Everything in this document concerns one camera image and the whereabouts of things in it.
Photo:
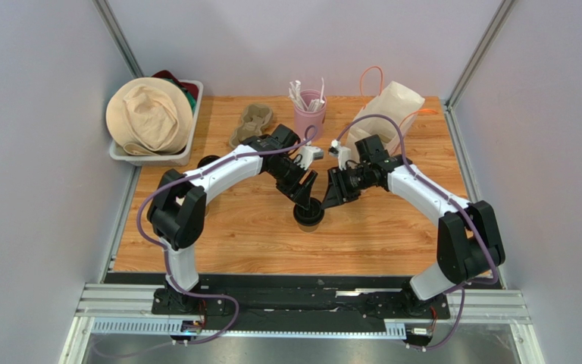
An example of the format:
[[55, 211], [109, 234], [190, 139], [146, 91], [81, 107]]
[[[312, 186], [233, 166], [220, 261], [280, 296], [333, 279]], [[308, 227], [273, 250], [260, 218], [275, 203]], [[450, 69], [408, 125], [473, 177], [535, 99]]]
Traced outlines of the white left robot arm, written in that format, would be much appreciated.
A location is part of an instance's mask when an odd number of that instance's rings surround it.
[[193, 292], [199, 283], [195, 244], [202, 235], [209, 203], [236, 184], [265, 173], [293, 202], [294, 219], [303, 227], [315, 227], [323, 220], [324, 210], [311, 195], [318, 174], [309, 167], [322, 156], [308, 138], [281, 124], [272, 133], [251, 136], [231, 153], [193, 171], [167, 171], [158, 189], [142, 204], [166, 263], [166, 283], [155, 291], [152, 312], [192, 315], [201, 314], [211, 301], [237, 304], [225, 294]]

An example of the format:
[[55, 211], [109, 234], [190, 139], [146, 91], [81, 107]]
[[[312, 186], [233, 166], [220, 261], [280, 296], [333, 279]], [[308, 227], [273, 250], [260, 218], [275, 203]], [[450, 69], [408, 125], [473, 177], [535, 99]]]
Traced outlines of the white paper takeout bag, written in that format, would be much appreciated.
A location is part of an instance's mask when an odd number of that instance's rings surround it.
[[414, 90], [396, 81], [380, 85], [380, 92], [366, 102], [355, 119], [358, 123], [348, 129], [346, 147], [351, 149], [352, 160], [360, 161], [355, 143], [367, 137], [379, 136], [384, 149], [397, 153], [400, 137], [405, 137], [421, 115], [435, 115], [437, 111], [424, 107], [425, 98]]

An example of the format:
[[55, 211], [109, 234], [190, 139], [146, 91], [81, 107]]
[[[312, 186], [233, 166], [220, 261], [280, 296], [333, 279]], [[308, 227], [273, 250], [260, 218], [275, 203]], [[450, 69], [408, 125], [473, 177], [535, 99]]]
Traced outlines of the black plastic cup lid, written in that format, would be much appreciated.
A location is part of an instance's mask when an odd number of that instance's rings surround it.
[[302, 208], [299, 205], [293, 208], [293, 217], [300, 226], [312, 228], [318, 226], [324, 218], [324, 210], [321, 201], [311, 197], [308, 208]]

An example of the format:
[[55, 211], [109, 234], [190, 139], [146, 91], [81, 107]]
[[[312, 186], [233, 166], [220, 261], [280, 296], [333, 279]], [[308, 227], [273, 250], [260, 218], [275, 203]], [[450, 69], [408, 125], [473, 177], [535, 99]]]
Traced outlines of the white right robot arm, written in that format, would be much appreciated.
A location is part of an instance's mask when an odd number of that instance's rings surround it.
[[378, 136], [355, 144], [359, 161], [350, 165], [351, 150], [333, 140], [329, 153], [338, 165], [327, 172], [323, 209], [356, 201], [370, 187], [403, 198], [437, 228], [436, 261], [402, 284], [399, 307], [417, 317], [446, 291], [467, 284], [505, 262], [496, 214], [485, 201], [456, 196], [422, 174], [405, 156], [391, 156]]

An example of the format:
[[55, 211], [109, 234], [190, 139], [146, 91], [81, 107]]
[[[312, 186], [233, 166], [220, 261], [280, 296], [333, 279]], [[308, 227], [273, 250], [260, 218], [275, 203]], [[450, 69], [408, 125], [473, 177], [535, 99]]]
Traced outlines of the brown paper cup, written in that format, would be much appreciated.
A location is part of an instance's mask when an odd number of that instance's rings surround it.
[[315, 232], [318, 227], [320, 226], [320, 223], [315, 223], [315, 224], [301, 224], [298, 223], [299, 229], [307, 234], [312, 234], [313, 232]]

